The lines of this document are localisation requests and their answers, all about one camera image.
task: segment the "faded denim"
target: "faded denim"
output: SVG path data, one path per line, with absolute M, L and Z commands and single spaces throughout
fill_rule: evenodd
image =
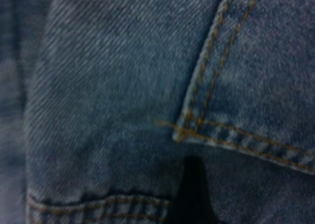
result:
M 315 0 L 38 3 L 1 33 L 1 223 L 162 223 L 187 156 L 223 224 L 314 222 Z

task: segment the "pocket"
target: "pocket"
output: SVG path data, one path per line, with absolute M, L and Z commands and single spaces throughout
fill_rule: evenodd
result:
M 113 195 L 76 205 L 46 205 L 28 198 L 29 224 L 156 224 L 165 220 L 169 201 L 146 196 Z
M 223 0 L 173 138 L 314 174 L 314 6 Z

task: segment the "double stitching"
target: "double stitching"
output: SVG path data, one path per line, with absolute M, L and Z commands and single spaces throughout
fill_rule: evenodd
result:
M 223 15 L 228 11 L 228 8 L 229 8 L 229 2 L 231 0 L 227 0 L 227 2 L 224 4 L 223 6 L 223 10 L 222 12 L 219 14 L 219 18 L 218 18 L 218 23 L 215 27 L 215 29 L 213 30 L 213 33 L 212 33 L 212 36 L 211 36 L 211 39 L 208 43 L 208 46 L 207 46 L 207 52 L 203 58 L 203 61 L 202 61 L 202 64 L 201 64 L 201 69 L 200 69 L 200 72 L 198 74 L 198 77 L 197 77 L 197 83 L 194 85 L 194 88 L 193 88 L 193 94 L 190 98 L 190 107 L 189 107 L 189 112 L 187 114 L 187 116 L 185 117 L 185 126 L 188 128 L 189 127 L 189 117 L 192 116 L 192 109 L 193 109 L 193 106 L 195 104 L 195 97 L 196 95 L 198 94 L 198 85 L 201 83 L 201 79 L 203 77 L 203 74 L 205 72 L 205 69 L 206 69 L 206 65 L 208 63 L 208 60 L 209 60 L 209 57 L 210 57 L 210 52 L 212 50 L 212 47 L 215 43 L 215 40 L 218 36 L 218 33 L 219 33 L 219 28 L 220 26 L 222 25 L 223 23 Z
M 109 201 L 105 201 L 102 204 L 93 204 L 90 206 L 84 206 L 84 207 L 80 207 L 77 209 L 73 209 L 73 210 L 53 210 L 51 208 L 43 208 L 43 207 L 37 207 L 35 204 L 28 202 L 28 205 L 31 208 L 34 208 L 35 210 L 42 212 L 42 213 L 46 213 L 49 212 L 53 215 L 73 215 L 75 213 L 80 213 L 80 212 L 85 212 L 88 210 L 95 210 L 95 209 L 99 209 L 99 208 L 105 208 L 109 205 L 112 204 L 119 204 L 119 203 L 129 203 L 129 202 L 137 202 L 137 203 L 144 203 L 144 204 L 152 204 L 155 206 L 162 206 L 167 208 L 169 206 L 169 203 L 164 203 L 164 202 L 158 202 L 158 201 L 154 201 L 154 200 L 149 200 L 149 199 L 139 199 L 139 198 L 115 198 L 115 199 L 111 199 Z
M 102 220 L 104 220 L 106 218 L 141 218 L 141 219 L 149 219 L 149 220 L 154 220 L 154 221 L 159 221 L 159 222 L 164 222 L 165 221 L 165 218 L 162 218 L 162 217 L 159 217 L 159 216 L 154 216 L 154 215 L 113 213 L 113 214 L 102 215 L 102 217 L 100 219 L 86 219 L 81 224 L 96 223 L 96 222 L 100 222 L 100 221 L 102 221 Z M 44 224 L 42 222 L 35 221 L 33 216 L 30 216 L 30 221 L 33 224 Z
M 247 20 L 249 13 L 253 10 L 253 8 L 255 7 L 255 5 L 257 3 L 257 1 L 258 0 L 251 0 L 250 1 L 250 4 L 249 4 L 248 8 L 246 9 L 245 13 L 243 14 L 243 17 L 242 17 L 241 21 L 237 24 L 237 26 L 235 28 L 234 34 L 231 36 L 231 38 L 229 40 L 228 46 L 225 48 L 225 51 L 224 51 L 224 53 L 223 53 L 223 55 L 222 55 L 222 57 L 220 59 L 219 66 L 215 70 L 215 76 L 214 76 L 213 80 L 211 81 L 211 84 L 210 84 L 209 90 L 207 92 L 206 98 L 205 98 L 205 100 L 203 102 L 203 109 L 201 111 L 200 118 L 204 117 L 205 111 L 206 111 L 207 106 L 209 104 L 209 101 L 211 100 L 211 97 L 212 97 L 212 92 L 213 92 L 213 89 L 215 87 L 215 82 L 218 79 L 218 77 L 220 75 L 220 71 L 222 70 L 222 68 L 224 66 L 225 60 L 227 59 L 227 57 L 229 55 L 230 48 L 233 46 L 237 34 L 242 30 L 242 26 L 243 26 L 244 22 Z M 200 127 L 200 124 L 201 124 L 201 121 L 198 120 L 197 127 L 195 129 L 196 132 L 198 131 L 198 129 Z
M 210 136 L 205 136 L 205 135 L 202 135 L 202 134 L 198 134 L 196 131 L 194 131 L 192 129 L 178 127 L 177 125 L 175 125 L 173 123 L 170 123 L 170 122 L 158 121 L 158 124 L 160 124 L 161 126 L 171 127 L 171 128 L 173 128 L 174 130 L 176 130 L 179 133 L 185 133 L 185 135 L 188 135 L 188 136 L 191 136 L 191 137 L 194 137 L 194 138 L 215 142 L 217 144 L 225 144 L 225 145 L 228 145 L 230 147 L 233 147 L 233 148 L 236 148 L 236 149 L 239 149 L 239 150 L 243 150 L 243 151 L 255 154 L 255 155 L 259 156 L 259 157 L 264 157 L 264 158 L 267 158 L 267 159 L 275 160 L 275 161 L 278 161 L 280 163 L 292 165 L 292 166 L 298 167 L 298 168 L 300 168 L 302 170 L 307 170 L 307 171 L 309 171 L 311 173 L 315 173 L 315 169 L 313 169 L 313 168 L 311 168 L 309 166 L 305 166 L 305 165 L 301 165 L 301 164 L 298 164 L 298 163 L 293 162 L 293 161 L 281 159 L 279 157 L 276 157 L 276 156 L 273 156 L 273 155 L 270 155 L 270 154 L 266 154 L 266 153 L 263 153 L 263 152 L 257 152 L 254 149 L 246 148 L 246 147 L 243 147 L 242 145 L 239 145 L 239 144 L 236 144 L 236 143 L 232 143 L 232 142 L 229 142 L 229 141 L 226 141 L 226 140 L 214 139 L 214 138 L 212 138 Z
M 229 129 L 229 130 L 234 130 L 234 131 L 236 131 L 239 134 L 243 134 L 243 135 L 252 137 L 255 140 L 258 140 L 258 141 L 261 141 L 261 142 L 264 142 L 264 143 L 267 143 L 267 144 L 270 144 L 270 145 L 273 145 L 273 146 L 286 148 L 286 149 L 295 151 L 297 153 L 303 154 L 305 156 L 315 158 L 315 154 L 308 153 L 306 151 L 300 150 L 299 148 L 296 148 L 296 147 L 293 147 L 293 146 L 290 146 L 290 145 L 282 144 L 282 143 L 280 143 L 278 141 L 275 141 L 275 140 L 272 140 L 270 138 L 263 137 L 261 135 L 257 135 L 257 134 L 251 133 L 251 132 L 248 132 L 248 131 L 246 131 L 244 129 L 237 128 L 237 127 L 234 127 L 232 125 L 216 122 L 216 121 L 213 121 L 213 120 L 205 120 L 205 119 L 199 118 L 199 117 L 191 117 L 191 119 L 193 119 L 195 121 L 200 121 L 201 124 L 210 124 L 210 125 L 215 126 L 215 127 L 218 126 L 218 127 L 226 128 L 226 129 Z

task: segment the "stitched edge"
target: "stitched edge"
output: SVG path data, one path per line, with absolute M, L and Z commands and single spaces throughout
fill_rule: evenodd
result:
M 207 46 L 207 52 L 203 58 L 203 61 L 202 61 L 202 64 L 201 64 L 201 69 L 199 71 L 199 74 L 198 74 L 198 77 L 197 77 L 197 82 L 195 83 L 194 85 L 194 88 L 193 88 L 193 94 L 190 98 L 190 107 L 189 107 L 189 112 L 185 118 L 185 127 L 189 127 L 189 117 L 192 116 L 192 109 L 193 109 L 193 106 L 194 106 L 194 103 L 195 103 L 195 97 L 196 95 L 198 94 L 198 85 L 201 83 L 201 79 L 202 79 L 202 76 L 205 72 L 205 69 L 206 69 L 206 65 L 208 63 L 208 60 L 209 60 L 209 57 L 210 57 L 210 52 L 212 50 L 212 47 L 215 43 L 215 40 L 218 36 L 218 33 L 219 33 L 219 27 L 222 25 L 223 23 L 223 15 L 228 11 L 228 8 L 229 8 L 229 2 L 231 0 L 227 0 L 227 2 L 224 4 L 223 6 L 223 10 L 222 12 L 220 13 L 219 15 L 219 19 L 218 19 L 218 23 L 215 27 L 215 29 L 213 30 L 213 33 L 212 33 L 212 36 L 211 36 L 211 39 L 208 43 L 208 46 Z
M 221 56 L 221 59 L 220 59 L 220 63 L 219 63 L 219 66 L 217 67 L 217 69 L 215 70 L 215 76 L 213 78 L 213 80 L 211 81 L 211 84 L 210 84 L 210 87 L 209 87 L 209 90 L 207 92 L 207 95 L 206 95 L 206 98 L 203 102 L 203 109 L 201 111 L 201 114 L 200 114 L 200 118 L 203 118 L 204 117 L 204 114 L 205 114 L 205 110 L 207 109 L 207 106 L 211 100 L 211 97 L 212 97 L 212 92 L 213 92 L 213 89 L 215 87 L 215 82 L 216 80 L 218 79 L 219 75 L 220 75 L 220 71 L 222 70 L 223 66 L 224 66 L 224 63 L 225 63 L 225 60 L 226 58 L 228 57 L 229 55 L 229 52 L 230 52 L 230 48 L 233 46 L 234 42 L 235 42 L 235 38 L 237 36 L 237 34 L 242 30 L 242 26 L 243 26 L 243 23 L 247 20 L 248 18 L 248 15 L 249 13 L 253 10 L 253 8 L 255 7 L 256 3 L 257 3 L 258 0 L 251 0 L 250 1 L 250 4 L 249 6 L 247 7 L 245 13 L 243 14 L 243 17 L 242 17 L 242 20 L 237 24 L 236 28 L 235 28 L 235 32 L 234 34 L 231 36 L 230 40 L 229 40 L 229 44 L 228 46 L 225 48 L 225 51 L 224 51 L 224 54 Z M 201 122 L 198 121 L 197 122 L 197 127 L 196 127 L 196 132 L 198 131 L 199 127 L 200 127 L 200 124 Z
M 159 216 L 153 216 L 153 215 L 114 213 L 114 214 L 102 215 L 101 218 L 98 218 L 98 219 L 86 219 L 85 221 L 82 222 L 82 224 L 85 224 L 85 223 L 96 223 L 96 222 L 99 222 L 99 221 L 104 220 L 106 218 L 142 218 L 142 219 L 150 219 L 150 220 L 159 221 L 159 222 L 164 222 L 165 221 L 165 218 L 161 218 Z M 31 215 L 30 215 L 30 221 L 33 224 L 44 224 L 42 222 L 35 221 L 35 219 Z
M 257 134 L 251 133 L 251 132 L 248 132 L 248 131 L 246 131 L 244 129 L 237 128 L 237 127 L 234 127 L 232 125 L 216 122 L 216 121 L 213 121 L 213 120 L 205 120 L 204 118 L 200 118 L 200 117 L 191 117 L 191 119 L 196 120 L 196 121 L 199 120 L 201 124 L 210 124 L 212 126 L 219 126 L 219 127 L 227 128 L 227 129 L 230 129 L 230 130 L 234 130 L 234 131 L 236 131 L 239 134 L 244 134 L 246 136 L 250 136 L 250 137 L 252 137 L 255 140 L 258 140 L 258 141 L 261 141 L 261 142 L 265 142 L 265 143 L 273 145 L 273 146 L 283 147 L 283 148 L 295 151 L 297 153 L 301 153 L 301 154 L 306 155 L 308 157 L 315 158 L 315 154 L 308 153 L 306 151 L 300 150 L 300 149 L 298 149 L 296 147 L 293 147 L 291 145 L 282 144 L 282 143 L 280 143 L 278 141 L 275 141 L 275 140 L 272 140 L 272 139 L 269 139 L 267 137 L 263 137 L 261 135 L 257 135 Z
M 218 143 L 218 144 L 225 144 L 225 145 L 228 145 L 230 147 L 237 148 L 239 150 L 250 152 L 250 153 L 255 154 L 255 155 L 259 156 L 259 157 L 264 157 L 264 158 L 276 160 L 276 161 L 278 161 L 280 163 L 289 164 L 289 165 L 298 167 L 298 168 L 300 168 L 302 170 L 307 170 L 307 171 L 309 171 L 311 173 L 315 173 L 315 169 L 311 168 L 309 166 L 301 165 L 301 164 L 298 164 L 296 162 L 289 161 L 289 160 L 286 160 L 286 159 L 281 159 L 279 157 L 276 157 L 276 156 L 273 156 L 273 155 L 270 155 L 270 154 L 257 152 L 256 150 L 253 150 L 253 149 L 250 149 L 250 148 L 246 148 L 246 147 L 243 147 L 242 145 L 235 144 L 235 143 L 232 143 L 232 142 L 228 142 L 226 140 L 214 139 L 214 138 L 209 137 L 209 136 L 198 134 L 197 132 L 195 132 L 192 129 L 181 128 L 181 127 L 179 127 L 179 126 L 177 126 L 177 125 L 175 125 L 173 123 L 170 123 L 170 122 L 158 121 L 157 123 L 160 124 L 161 126 L 171 127 L 171 128 L 173 128 L 174 130 L 176 130 L 178 132 L 183 132 L 183 133 L 185 133 L 188 136 L 192 136 L 192 137 L 195 137 L 195 138 L 212 141 L 212 142 L 215 142 L 215 143 Z
M 111 204 L 116 204 L 116 203 L 128 203 L 128 202 L 138 202 L 138 203 L 147 203 L 147 204 L 153 204 L 155 206 L 162 206 L 167 208 L 170 204 L 169 203 L 165 203 L 165 202 L 158 202 L 155 200 L 149 200 L 149 199 L 140 199 L 140 198 L 113 198 L 110 199 L 108 201 L 105 201 L 104 203 L 96 203 L 96 204 L 92 204 L 90 206 L 83 206 L 77 209 L 73 209 L 73 210 L 53 210 L 51 208 L 45 208 L 45 207 L 38 207 L 36 206 L 34 203 L 32 202 L 28 202 L 28 205 L 39 211 L 39 212 L 49 212 L 53 215 L 72 215 L 74 213 L 79 213 L 79 212 L 84 212 L 87 210 L 94 210 L 94 209 L 99 209 L 99 208 L 105 208 L 108 205 Z

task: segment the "denim fabric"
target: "denim fabric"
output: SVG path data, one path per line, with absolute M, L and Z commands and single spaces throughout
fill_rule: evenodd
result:
M 0 223 L 25 222 L 23 114 L 50 0 L 0 0 Z
M 197 156 L 223 224 L 313 223 L 314 0 L 37 1 L 1 33 L 0 221 L 162 223 Z
M 314 174 L 314 39 L 313 0 L 222 2 L 174 138 Z

